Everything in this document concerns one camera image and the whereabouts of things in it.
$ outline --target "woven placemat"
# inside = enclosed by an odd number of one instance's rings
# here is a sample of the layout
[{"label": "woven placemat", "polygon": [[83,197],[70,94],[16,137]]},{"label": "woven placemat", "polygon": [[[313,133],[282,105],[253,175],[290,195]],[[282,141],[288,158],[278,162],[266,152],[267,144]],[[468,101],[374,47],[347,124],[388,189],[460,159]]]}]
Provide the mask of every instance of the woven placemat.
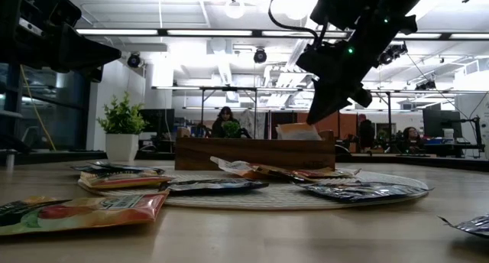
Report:
[{"label": "woven placemat", "polygon": [[[168,177],[177,180],[205,180],[234,177],[224,171],[168,171]],[[356,180],[362,182],[398,183],[428,189],[425,183],[394,175],[378,174],[361,171],[356,178],[326,179],[327,183],[352,183]],[[122,196],[132,194],[157,193],[156,188],[137,188],[125,190],[94,190],[89,189],[81,180],[78,184],[91,193],[103,196]],[[428,192],[415,196],[404,197],[397,200],[381,200],[368,203],[339,203],[333,200],[314,196],[309,191],[290,183],[271,183],[269,187],[252,190],[245,193],[205,195],[205,196],[169,196],[165,205],[189,206],[212,209],[248,209],[248,210],[297,210],[297,209],[339,209],[352,206],[370,206],[385,203],[398,203],[425,196]]]}]

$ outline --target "computer monitor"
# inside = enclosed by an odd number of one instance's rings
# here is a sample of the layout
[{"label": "computer monitor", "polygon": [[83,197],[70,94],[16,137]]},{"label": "computer monitor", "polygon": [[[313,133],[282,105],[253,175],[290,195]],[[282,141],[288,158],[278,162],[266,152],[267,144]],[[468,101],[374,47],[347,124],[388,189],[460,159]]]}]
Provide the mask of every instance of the computer monitor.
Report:
[{"label": "computer monitor", "polygon": [[463,138],[461,134],[461,123],[453,122],[457,120],[460,120],[460,112],[424,109],[424,135],[429,137],[443,137],[443,129],[452,128],[453,138]]},{"label": "computer monitor", "polygon": [[156,132],[160,136],[163,133],[171,133],[173,131],[175,109],[142,109],[140,114],[147,122],[143,132]]}]

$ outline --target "woman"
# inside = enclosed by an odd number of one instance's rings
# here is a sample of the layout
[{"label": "woman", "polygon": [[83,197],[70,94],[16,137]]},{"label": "woman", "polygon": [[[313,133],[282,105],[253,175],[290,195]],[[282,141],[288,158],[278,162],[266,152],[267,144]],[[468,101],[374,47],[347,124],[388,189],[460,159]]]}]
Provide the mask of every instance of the woman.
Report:
[{"label": "woman", "polygon": [[224,106],[212,125],[212,137],[225,138],[226,132],[222,126],[228,122],[235,122],[239,126],[239,122],[233,117],[231,109],[228,106]]},{"label": "woman", "polygon": [[403,131],[403,142],[401,145],[401,152],[415,153],[423,149],[423,142],[418,134],[418,131],[410,126]]}]

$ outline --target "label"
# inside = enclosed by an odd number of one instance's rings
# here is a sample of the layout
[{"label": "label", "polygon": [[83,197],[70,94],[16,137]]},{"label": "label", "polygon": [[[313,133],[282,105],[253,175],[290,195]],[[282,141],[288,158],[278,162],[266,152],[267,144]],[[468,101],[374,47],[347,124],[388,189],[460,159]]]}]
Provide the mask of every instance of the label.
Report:
[{"label": "label", "polygon": [[130,209],[143,198],[143,195],[120,196],[103,200],[100,204],[103,209]]}]

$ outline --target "desk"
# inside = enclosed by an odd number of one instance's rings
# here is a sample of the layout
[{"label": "desk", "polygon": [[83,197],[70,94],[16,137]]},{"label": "desk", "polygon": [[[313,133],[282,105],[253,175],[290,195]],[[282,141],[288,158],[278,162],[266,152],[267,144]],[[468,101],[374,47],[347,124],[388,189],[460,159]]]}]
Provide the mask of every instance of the desk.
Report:
[{"label": "desk", "polygon": [[461,157],[464,149],[479,149],[475,144],[425,144],[426,153],[438,156]]},{"label": "desk", "polygon": [[[136,161],[148,166],[171,161]],[[31,195],[91,196],[68,163],[0,168],[0,204]],[[423,180],[434,191],[412,203],[358,209],[245,212],[164,206],[149,226],[0,238],[0,262],[487,262],[487,240],[443,225],[489,209],[489,176],[400,164],[338,164]]]}]

